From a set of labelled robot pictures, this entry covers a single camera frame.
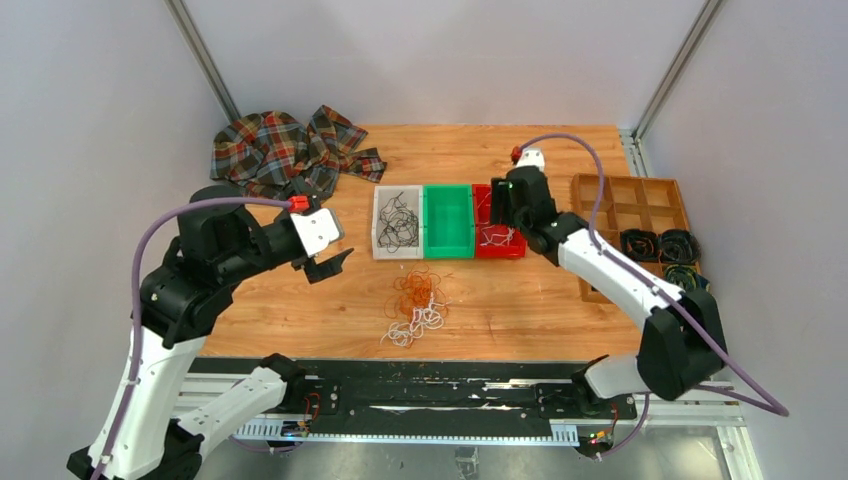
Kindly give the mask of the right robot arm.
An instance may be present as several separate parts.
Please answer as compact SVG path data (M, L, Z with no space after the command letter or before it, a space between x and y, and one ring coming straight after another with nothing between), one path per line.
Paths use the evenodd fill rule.
M652 393L676 400L726 364L715 298L652 275L573 212L557 209L544 173L520 166L491 181L491 220L518 230L528 247L577 275L623 311L641 332L634 354L604 355L573 374L574 408L595 417L612 398Z

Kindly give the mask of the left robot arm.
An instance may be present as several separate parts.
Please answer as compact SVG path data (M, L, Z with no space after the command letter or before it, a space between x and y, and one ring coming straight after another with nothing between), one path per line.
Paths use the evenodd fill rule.
M123 378L96 440L72 453L80 479L191 479L204 460L254 417L277 408L314 419L320 400L295 361L273 354L224 393L190 413L174 408L186 374L244 281L283 265L310 283L338 275L344 255L322 259L344 230L312 195L278 200L261 225L251 199L225 185L196 191L164 215L175 221L162 264L139 272L152 238L146 231L132 260L132 333Z

